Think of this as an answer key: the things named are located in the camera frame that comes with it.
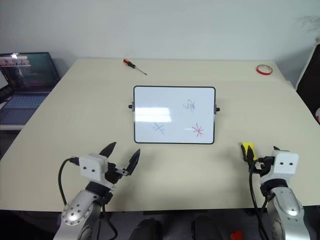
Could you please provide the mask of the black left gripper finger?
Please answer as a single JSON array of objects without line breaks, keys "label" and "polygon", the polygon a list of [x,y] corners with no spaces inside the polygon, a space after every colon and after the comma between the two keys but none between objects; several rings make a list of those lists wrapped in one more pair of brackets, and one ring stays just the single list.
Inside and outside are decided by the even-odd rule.
[{"label": "black left gripper finger", "polygon": [[140,153],[141,153],[141,149],[139,148],[130,158],[127,168],[123,168],[123,169],[118,168],[116,172],[123,176],[131,176],[138,164]]},{"label": "black left gripper finger", "polygon": [[105,148],[103,148],[100,151],[99,155],[104,156],[106,158],[109,158],[110,155],[112,154],[116,144],[117,144],[116,142],[112,142],[112,143],[108,144]]}]

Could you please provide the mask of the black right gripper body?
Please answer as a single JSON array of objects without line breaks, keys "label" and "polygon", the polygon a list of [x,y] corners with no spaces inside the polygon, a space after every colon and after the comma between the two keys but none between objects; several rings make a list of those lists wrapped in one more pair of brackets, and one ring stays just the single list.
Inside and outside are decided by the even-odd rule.
[{"label": "black right gripper body", "polygon": [[274,162],[274,156],[259,157],[250,163],[250,172],[263,177],[271,171],[271,166],[274,165]]}]

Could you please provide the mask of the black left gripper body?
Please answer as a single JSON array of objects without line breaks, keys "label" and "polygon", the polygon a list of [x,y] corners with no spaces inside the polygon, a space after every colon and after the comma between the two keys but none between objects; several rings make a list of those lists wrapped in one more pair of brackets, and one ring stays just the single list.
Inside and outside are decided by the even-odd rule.
[{"label": "black left gripper body", "polygon": [[121,178],[122,178],[122,174],[117,172],[117,167],[114,163],[108,163],[108,170],[107,172],[104,174],[104,178],[112,183],[112,184],[116,184]]}]

